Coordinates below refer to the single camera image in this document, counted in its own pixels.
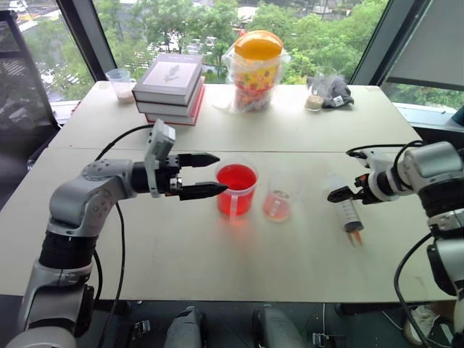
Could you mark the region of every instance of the beaker of red liquid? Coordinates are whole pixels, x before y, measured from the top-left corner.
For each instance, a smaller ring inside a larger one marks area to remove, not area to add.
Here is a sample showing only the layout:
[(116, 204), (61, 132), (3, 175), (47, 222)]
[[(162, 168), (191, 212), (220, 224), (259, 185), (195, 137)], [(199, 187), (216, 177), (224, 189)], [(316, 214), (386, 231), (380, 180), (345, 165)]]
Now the beaker of red liquid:
[(252, 206), (258, 172), (254, 165), (241, 158), (222, 161), (216, 169), (216, 179), (228, 189), (217, 196), (217, 207), (232, 219)]
[(277, 223), (287, 220), (303, 188), (302, 177), (296, 173), (272, 174), (269, 180), (268, 195), (262, 207), (266, 217)]

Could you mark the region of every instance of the red book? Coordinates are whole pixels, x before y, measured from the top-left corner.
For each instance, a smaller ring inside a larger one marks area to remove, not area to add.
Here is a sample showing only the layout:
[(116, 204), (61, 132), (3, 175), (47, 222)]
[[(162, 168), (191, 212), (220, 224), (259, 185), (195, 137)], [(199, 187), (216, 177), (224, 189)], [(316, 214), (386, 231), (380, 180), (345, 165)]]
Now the red book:
[(165, 121), (167, 124), (171, 125), (196, 125), (196, 121), (198, 120), (198, 116), (200, 113), (200, 109), (202, 107), (202, 101), (204, 96), (204, 79), (202, 79), (201, 90), (198, 95), (198, 98), (195, 101), (195, 106), (191, 111), (190, 116), (174, 116), (174, 115), (161, 115), (161, 114), (145, 114), (146, 120), (149, 123), (154, 123), (158, 118)]

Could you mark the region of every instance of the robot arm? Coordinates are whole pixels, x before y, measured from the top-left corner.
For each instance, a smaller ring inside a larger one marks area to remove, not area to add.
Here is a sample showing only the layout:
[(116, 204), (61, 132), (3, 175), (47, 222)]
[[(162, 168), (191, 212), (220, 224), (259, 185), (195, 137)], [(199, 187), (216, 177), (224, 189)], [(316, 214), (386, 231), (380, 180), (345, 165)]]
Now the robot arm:
[(394, 201), (417, 194), (426, 211), (434, 243), (427, 248), (435, 281), (457, 297), (455, 332), (464, 334), (464, 161), (447, 142), (405, 152), (397, 168), (384, 154), (372, 149), (351, 154), (370, 168), (355, 179), (357, 193), (347, 186), (332, 191), (328, 200), (361, 199), (364, 204)]
[(86, 281), (92, 254), (109, 211), (118, 201), (146, 192), (153, 197), (201, 199), (227, 189), (214, 182), (183, 186), (178, 176), (183, 166), (204, 167), (219, 159), (211, 154), (169, 155), (174, 141), (174, 129), (157, 121), (145, 162), (95, 161), (53, 193), (42, 252), (34, 262), (20, 308), (18, 324), (23, 333), (8, 348), (31, 344), (75, 347), (74, 337), (90, 325), (94, 290)]

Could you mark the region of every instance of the stack of books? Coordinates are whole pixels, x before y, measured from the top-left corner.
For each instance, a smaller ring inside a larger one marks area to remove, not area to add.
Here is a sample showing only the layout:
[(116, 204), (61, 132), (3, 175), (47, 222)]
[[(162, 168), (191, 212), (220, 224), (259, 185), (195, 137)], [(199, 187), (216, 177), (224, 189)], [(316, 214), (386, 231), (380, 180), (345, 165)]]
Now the stack of books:
[(160, 54), (132, 93), (147, 121), (195, 125), (204, 94), (202, 56)]

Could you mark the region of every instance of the pink liquid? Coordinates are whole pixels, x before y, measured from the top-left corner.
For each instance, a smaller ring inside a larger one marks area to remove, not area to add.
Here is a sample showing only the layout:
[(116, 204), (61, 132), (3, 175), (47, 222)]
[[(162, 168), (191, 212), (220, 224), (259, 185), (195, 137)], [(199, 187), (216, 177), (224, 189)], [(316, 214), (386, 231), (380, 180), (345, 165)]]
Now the pink liquid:
[(290, 204), (286, 199), (286, 194), (280, 191), (268, 194), (263, 209), (272, 221), (281, 222), (290, 216)]
[[(246, 190), (256, 183), (256, 174), (245, 165), (226, 165), (217, 173), (217, 181), (224, 183), (230, 190)], [(237, 197), (236, 215), (244, 214), (252, 206), (254, 190)], [(224, 214), (231, 214), (232, 196), (224, 191), (217, 196), (217, 207)]]

